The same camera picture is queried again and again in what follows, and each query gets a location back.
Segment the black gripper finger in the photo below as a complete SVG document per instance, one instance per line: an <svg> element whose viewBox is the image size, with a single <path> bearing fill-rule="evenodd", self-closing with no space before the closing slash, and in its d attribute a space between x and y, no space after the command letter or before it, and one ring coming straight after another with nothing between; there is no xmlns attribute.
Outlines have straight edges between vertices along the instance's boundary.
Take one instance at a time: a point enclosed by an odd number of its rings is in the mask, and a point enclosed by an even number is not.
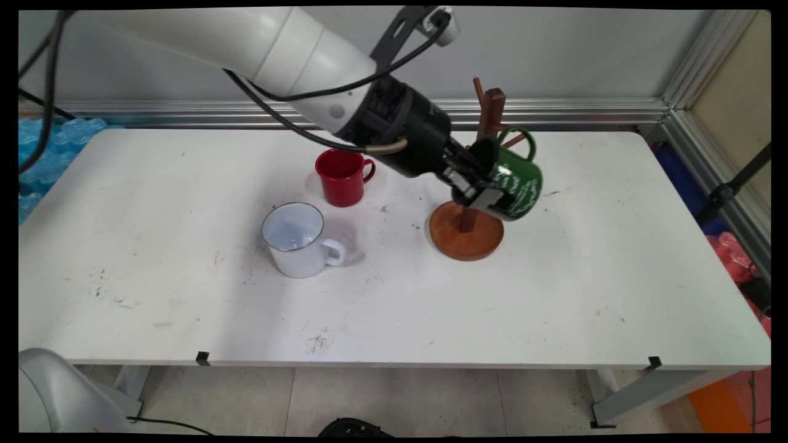
<svg viewBox="0 0 788 443"><path fill-rule="evenodd" d="M490 212L504 192L484 174L453 169L452 199L455 204Z"/></svg>
<svg viewBox="0 0 788 443"><path fill-rule="evenodd" d="M466 180L490 180L489 171L455 138L448 139L448 165Z"/></svg>

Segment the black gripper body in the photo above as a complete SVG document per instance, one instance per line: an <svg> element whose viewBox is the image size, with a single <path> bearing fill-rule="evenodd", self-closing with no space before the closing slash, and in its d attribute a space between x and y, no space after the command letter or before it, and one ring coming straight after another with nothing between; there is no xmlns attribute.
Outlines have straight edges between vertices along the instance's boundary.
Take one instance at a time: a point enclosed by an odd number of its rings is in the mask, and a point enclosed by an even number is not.
<svg viewBox="0 0 788 443"><path fill-rule="evenodd" d="M395 78L369 85L352 117L352 143L357 146L392 144L406 140L405 149L380 157L385 165L408 178L434 174L449 184L448 115L422 94Z"/></svg>

